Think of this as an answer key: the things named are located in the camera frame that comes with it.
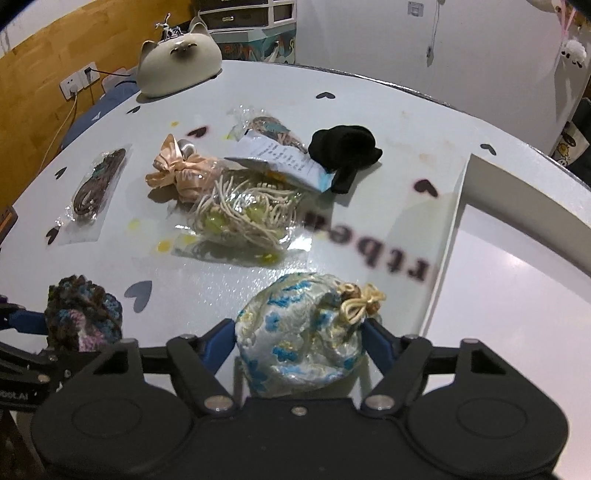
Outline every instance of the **knot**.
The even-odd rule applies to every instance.
[[[384,292],[379,291],[371,283],[364,288],[359,288],[353,283],[343,283],[339,286],[339,293],[345,299],[340,305],[340,317],[351,325],[359,323],[367,315],[377,313],[379,302],[386,299]]]

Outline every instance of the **pink string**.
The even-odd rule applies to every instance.
[[[574,16],[576,15],[577,11],[573,7],[573,11],[570,13],[570,18],[568,23],[566,22],[566,0],[561,0],[561,13],[562,13],[562,38],[560,40],[560,44],[564,42],[564,39],[569,36],[569,28],[573,23]]]

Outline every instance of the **power cord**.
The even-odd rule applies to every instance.
[[[66,118],[64,119],[64,122],[60,125],[60,128],[57,129],[57,132],[53,136],[53,139],[51,140],[51,143],[49,144],[49,147],[47,147],[47,151],[45,152],[45,155],[43,155],[43,160],[41,162],[41,165],[39,165],[39,170],[37,170],[37,173],[35,174],[36,177],[37,177],[37,175],[39,175],[39,173],[43,169],[43,165],[45,164],[45,160],[47,159],[47,154],[51,150],[51,147],[53,146],[53,142],[56,141],[56,138],[57,138],[58,134],[61,132],[61,129],[64,128],[64,125],[66,124],[66,122],[70,118],[70,115],[72,114],[72,112],[76,108],[76,105],[78,103],[78,88],[76,86],[73,86],[70,89],[70,93],[72,93],[74,95],[74,105],[72,105],[72,108],[70,109],[70,112],[68,112]]]
[[[113,72],[103,72],[102,70],[95,70],[95,69],[91,69],[90,67],[87,67],[84,69],[84,73],[86,73],[86,78],[89,79],[90,81],[90,72],[96,72],[96,73],[104,73],[105,75],[115,75],[116,77],[131,77],[131,75],[129,73],[113,73]]]

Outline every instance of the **white plush toy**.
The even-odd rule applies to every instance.
[[[150,98],[163,97],[215,77],[222,69],[222,52],[203,23],[191,22],[189,33],[163,24],[164,39],[146,41],[139,57],[136,81]]]
[[[562,55],[573,62],[573,65],[578,65],[580,69],[583,68],[585,60],[587,59],[587,51],[583,44],[575,38],[571,38],[562,43]]]

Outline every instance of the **receipt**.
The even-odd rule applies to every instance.
[[[248,130],[226,158],[276,180],[317,192],[328,190],[335,176],[298,148],[280,145],[254,130]]]

